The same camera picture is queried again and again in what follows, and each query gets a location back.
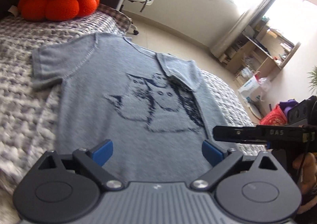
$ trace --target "cable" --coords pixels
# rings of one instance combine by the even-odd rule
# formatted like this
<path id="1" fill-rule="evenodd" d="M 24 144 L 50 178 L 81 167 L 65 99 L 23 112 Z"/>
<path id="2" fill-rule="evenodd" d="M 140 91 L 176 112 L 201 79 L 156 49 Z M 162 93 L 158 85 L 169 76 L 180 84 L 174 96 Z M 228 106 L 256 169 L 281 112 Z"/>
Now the cable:
<path id="1" fill-rule="evenodd" d="M 312 140 L 312 138 L 310 137 L 309 140 L 307 141 L 302 162 L 301 162 L 301 164 L 300 164 L 300 166 L 299 166 L 299 169 L 297 170 L 296 178 L 295 178 L 295 180 L 294 180 L 296 184 L 298 183 L 299 178 L 301 177 L 301 172 L 302 172 L 303 164 L 304 164 L 305 158 L 306 158 L 306 156 L 307 156 L 308 147 L 309 147 L 309 144 L 310 144 L 310 141 L 311 141 L 311 140 Z"/>

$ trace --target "orange plush cushion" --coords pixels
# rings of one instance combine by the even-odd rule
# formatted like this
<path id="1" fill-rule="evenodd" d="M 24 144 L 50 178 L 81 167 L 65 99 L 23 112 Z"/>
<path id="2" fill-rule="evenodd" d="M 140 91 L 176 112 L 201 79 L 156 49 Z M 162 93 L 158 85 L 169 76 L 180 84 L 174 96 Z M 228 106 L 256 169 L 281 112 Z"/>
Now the orange plush cushion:
<path id="1" fill-rule="evenodd" d="M 29 21 L 65 21 L 93 13 L 99 0 L 20 0 L 18 9 Z"/>

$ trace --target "floor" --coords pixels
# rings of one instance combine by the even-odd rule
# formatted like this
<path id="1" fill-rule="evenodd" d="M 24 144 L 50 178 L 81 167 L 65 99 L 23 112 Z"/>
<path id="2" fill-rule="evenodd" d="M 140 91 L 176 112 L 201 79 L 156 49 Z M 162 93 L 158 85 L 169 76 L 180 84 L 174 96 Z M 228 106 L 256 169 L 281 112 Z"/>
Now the floor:
<path id="1" fill-rule="evenodd" d="M 143 22 L 133 20 L 133 23 L 139 30 L 138 35 L 133 35 L 132 30 L 127 34 L 127 36 L 132 38 L 133 43 L 155 52 L 169 53 L 185 60 L 195 60 L 199 68 L 208 71 L 225 81 L 237 94 L 251 121 L 255 124 L 259 123 L 259 120 L 253 116 L 241 96 L 238 94 L 238 88 L 233 82 L 234 75 L 222 67 L 216 59 L 208 55 L 207 51 Z"/>

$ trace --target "owl print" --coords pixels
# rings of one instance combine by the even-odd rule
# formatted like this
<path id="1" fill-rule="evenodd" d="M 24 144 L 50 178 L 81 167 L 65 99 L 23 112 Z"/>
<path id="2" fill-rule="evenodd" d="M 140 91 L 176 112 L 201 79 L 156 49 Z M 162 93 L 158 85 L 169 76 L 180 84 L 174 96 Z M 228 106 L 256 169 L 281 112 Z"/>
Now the owl print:
<path id="1" fill-rule="evenodd" d="M 149 88 L 142 77 L 127 74 L 129 83 L 124 95 L 108 95 L 118 114 L 128 120 L 147 121 L 150 102 Z"/>
<path id="2" fill-rule="evenodd" d="M 122 118 L 142 121 L 151 132 L 195 131 L 203 126 L 193 95 L 171 85 L 163 74 L 127 77 L 125 94 L 106 96 Z"/>

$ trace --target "bed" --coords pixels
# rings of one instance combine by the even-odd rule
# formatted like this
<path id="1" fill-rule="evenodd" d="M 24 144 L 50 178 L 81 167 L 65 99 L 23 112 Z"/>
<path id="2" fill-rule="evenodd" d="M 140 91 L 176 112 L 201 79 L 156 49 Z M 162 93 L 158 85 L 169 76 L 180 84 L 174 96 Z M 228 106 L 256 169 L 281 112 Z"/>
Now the bed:
<path id="1" fill-rule="evenodd" d="M 128 17 L 105 5 L 90 16 L 62 23 L 30 23 L 13 16 L 0 21 L 0 223 L 18 220 L 11 202 L 14 188 L 55 141 L 60 86 L 33 92 L 31 51 L 93 32 L 124 35 L 129 26 Z M 213 74 L 202 73 L 228 125 L 253 126 L 234 91 Z M 239 148 L 253 155 L 264 149 Z"/>

